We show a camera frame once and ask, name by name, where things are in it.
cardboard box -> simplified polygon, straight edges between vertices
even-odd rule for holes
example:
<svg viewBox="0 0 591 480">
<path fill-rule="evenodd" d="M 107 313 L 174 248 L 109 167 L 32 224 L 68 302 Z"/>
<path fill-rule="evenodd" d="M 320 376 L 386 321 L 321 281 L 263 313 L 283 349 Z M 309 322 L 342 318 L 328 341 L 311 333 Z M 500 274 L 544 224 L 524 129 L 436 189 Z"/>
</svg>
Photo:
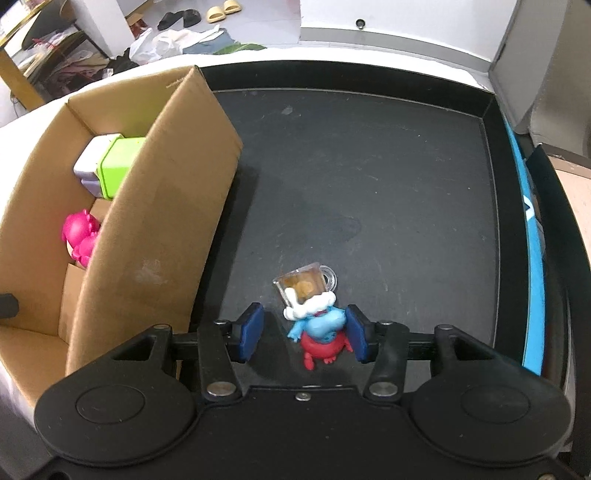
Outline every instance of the cardboard box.
<svg viewBox="0 0 591 480">
<path fill-rule="evenodd" d="M 72 167 L 94 135 L 146 141 L 109 205 Z M 54 382 L 155 323 L 185 332 L 242 143 L 195 67 L 74 95 L 27 161 L 0 223 L 0 361 L 31 407 Z M 101 233 L 86 271 L 61 241 L 93 207 Z"/>
</svg>

black slipper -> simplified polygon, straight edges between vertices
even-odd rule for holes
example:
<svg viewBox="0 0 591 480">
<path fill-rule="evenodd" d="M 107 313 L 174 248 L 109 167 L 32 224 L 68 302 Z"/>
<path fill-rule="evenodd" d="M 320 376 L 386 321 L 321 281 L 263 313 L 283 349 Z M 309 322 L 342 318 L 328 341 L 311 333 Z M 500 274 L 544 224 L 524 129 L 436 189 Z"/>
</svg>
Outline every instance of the black slipper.
<svg viewBox="0 0 591 480">
<path fill-rule="evenodd" d="M 166 30 L 167 28 L 172 27 L 176 22 L 178 22 L 183 17 L 182 11 L 180 12 L 166 12 L 162 17 L 162 20 L 158 23 L 158 30 Z"/>
<path fill-rule="evenodd" d="M 197 25 L 201 21 L 201 14 L 197 10 L 185 10 L 183 12 L 183 28 Z"/>
</svg>

black mat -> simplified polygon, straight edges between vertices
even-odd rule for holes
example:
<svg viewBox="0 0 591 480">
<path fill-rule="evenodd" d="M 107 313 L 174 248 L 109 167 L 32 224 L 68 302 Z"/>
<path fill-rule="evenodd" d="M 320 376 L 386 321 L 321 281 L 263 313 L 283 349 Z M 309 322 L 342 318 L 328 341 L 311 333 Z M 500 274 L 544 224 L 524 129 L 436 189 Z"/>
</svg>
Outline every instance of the black mat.
<svg viewBox="0 0 591 480">
<path fill-rule="evenodd" d="M 343 353 L 304 369 L 272 279 L 318 261 L 337 302 L 415 332 L 452 323 L 487 343 L 497 242 L 481 120 L 419 103 L 303 90 L 222 92 L 243 140 L 236 180 L 193 318 L 235 319 L 261 302 L 266 326 L 244 384 L 360 384 Z M 407 389 L 428 378 L 409 365 Z"/>
</svg>

clothing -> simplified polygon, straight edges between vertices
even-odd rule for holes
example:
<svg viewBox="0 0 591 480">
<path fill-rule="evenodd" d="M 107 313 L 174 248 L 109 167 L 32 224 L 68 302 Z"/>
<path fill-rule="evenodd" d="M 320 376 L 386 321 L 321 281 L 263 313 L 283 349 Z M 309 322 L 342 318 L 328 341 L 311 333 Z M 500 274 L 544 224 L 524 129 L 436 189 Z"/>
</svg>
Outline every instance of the clothing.
<svg viewBox="0 0 591 480">
<path fill-rule="evenodd" d="M 234 39 L 225 28 L 220 28 L 220 35 L 212 40 L 200 41 L 183 49 L 183 53 L 209 53 L 213 54 L 225 47 L 234 45 Z"/>
</svg>

wooden table leg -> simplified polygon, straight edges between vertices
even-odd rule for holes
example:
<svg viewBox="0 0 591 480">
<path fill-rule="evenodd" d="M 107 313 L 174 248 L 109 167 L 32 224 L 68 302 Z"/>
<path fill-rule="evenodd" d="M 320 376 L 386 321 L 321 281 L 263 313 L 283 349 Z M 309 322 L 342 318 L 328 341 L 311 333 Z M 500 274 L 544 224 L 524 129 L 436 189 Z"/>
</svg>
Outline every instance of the wooden table leg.
<svg viewBox="0 0 591 480">
<path fill-rule="evenodd" d="M 4 49 L 0 50 L 0 77 L 27 110 L 31 111 L 45 105 L 41 95 L 28 82 Z"/>
</svg>

